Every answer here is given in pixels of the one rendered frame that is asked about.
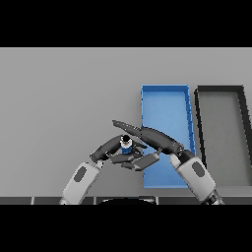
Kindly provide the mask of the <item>dark robot left hand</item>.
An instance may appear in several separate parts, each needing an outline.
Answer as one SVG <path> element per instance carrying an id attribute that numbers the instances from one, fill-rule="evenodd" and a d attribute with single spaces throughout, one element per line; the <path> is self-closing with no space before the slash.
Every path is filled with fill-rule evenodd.
<path id="1" fill-rule="evenodd" d="M 123 135 L 116 136 L 103 145 L 101 145 L 96 151 L 90 154 L 90 158 L 93 162 L 98 162 L 99 160 L 110 159 L 113 164 L 131 162 L 135 158 L 142 158 L 143 155 L 139 148 L 146 149 L 147 146 L 142 145 L 132 138 L 132 152 L 130 154 L 124 155 L 121 151 L 120 140 Z"/>

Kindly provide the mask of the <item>dark robot right hand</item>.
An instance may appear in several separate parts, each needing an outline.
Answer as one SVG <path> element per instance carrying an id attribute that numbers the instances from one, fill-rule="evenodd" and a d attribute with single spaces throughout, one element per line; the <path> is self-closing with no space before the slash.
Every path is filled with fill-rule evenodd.
<path id="1" fill-rule="evenodd" d="M 139 138 L 156 150 L 153 154 L 141 157 L 132 164 L 123 164 L 123 167 L 132 168 L 135 171 L 142 171 L 157 162 L 160 153 L 175 155 L 179 163 L 184 163 L 195 156 L 190 150 L 186 150 L 182 144 L 156 129 L 144 126 L 138 128 L 117 120 L 113 120 L 113 125 Z"/>

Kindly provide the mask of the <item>blue bin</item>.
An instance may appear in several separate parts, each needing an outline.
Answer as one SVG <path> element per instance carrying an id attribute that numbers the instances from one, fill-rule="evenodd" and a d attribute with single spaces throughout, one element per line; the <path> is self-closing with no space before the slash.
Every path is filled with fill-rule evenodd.
<path id="1" fill-rule="evenodd" d="M 142 125 L 154 128 L 175 139 L 196 154 L 191 99 L 188 85 L 142 85 Z M 170 165 L 169 156 L 144 170 L 148 189 L 186 188 L 183 179 Z"/>

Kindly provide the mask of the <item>dark grey bin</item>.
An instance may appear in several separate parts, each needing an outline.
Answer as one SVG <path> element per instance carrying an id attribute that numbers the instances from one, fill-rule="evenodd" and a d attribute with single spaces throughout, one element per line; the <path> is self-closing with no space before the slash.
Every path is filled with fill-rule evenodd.
<path id="1" fill-rule="evenodd" d="M 218 186 L 252 186 L 252 127 L 244 87 L 194 91 L 202 161 Z"/>

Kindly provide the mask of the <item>blue pipe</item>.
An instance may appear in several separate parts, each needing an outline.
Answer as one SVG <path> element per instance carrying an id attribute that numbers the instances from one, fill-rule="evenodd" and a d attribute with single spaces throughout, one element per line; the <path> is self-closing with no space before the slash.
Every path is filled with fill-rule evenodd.
<path id="1" fill-rule="evenodd" d="M 128 135 L 123 135 L 120 140 L 121 151 L 124 155 L 132 152 L 132 139 Z"/>

